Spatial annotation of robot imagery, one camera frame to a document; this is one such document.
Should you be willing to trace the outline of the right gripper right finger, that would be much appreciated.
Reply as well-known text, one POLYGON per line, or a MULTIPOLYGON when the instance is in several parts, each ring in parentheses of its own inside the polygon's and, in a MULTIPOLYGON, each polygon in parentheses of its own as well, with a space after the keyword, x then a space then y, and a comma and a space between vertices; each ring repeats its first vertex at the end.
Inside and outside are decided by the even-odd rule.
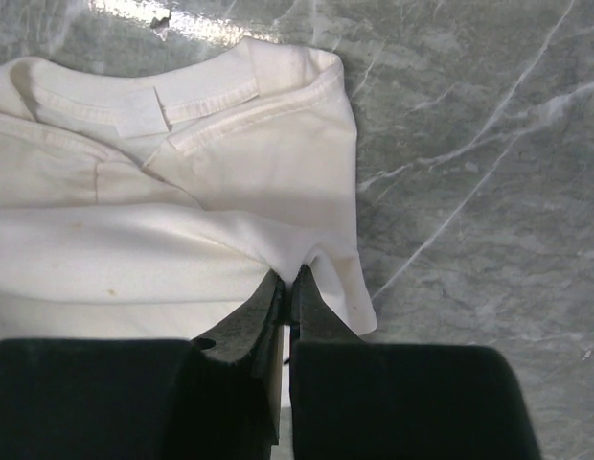
POLYGON ((490 347, 370 343, 303 266, 290 302, 298 459, 538 459, 522 392, 490 347))

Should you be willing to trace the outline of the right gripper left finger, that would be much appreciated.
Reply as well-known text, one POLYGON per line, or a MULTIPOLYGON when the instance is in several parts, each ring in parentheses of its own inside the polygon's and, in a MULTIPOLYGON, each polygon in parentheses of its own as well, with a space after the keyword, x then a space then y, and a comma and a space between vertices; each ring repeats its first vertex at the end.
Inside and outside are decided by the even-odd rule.
POLYGON ((266 459, 284 285, 191 340, 0 341, 0 459, 266 459))

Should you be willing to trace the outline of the cream white t shirt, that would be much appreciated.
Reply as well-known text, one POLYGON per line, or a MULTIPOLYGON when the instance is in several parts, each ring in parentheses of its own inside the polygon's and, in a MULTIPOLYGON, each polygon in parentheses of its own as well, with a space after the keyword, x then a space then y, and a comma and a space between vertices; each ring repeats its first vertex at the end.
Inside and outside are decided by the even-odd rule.
POLYGON ((372 332, 356 138, 319 49, 247 37, 141 78, 0 65, 0 340, 192 339, 303 265, 372 332))

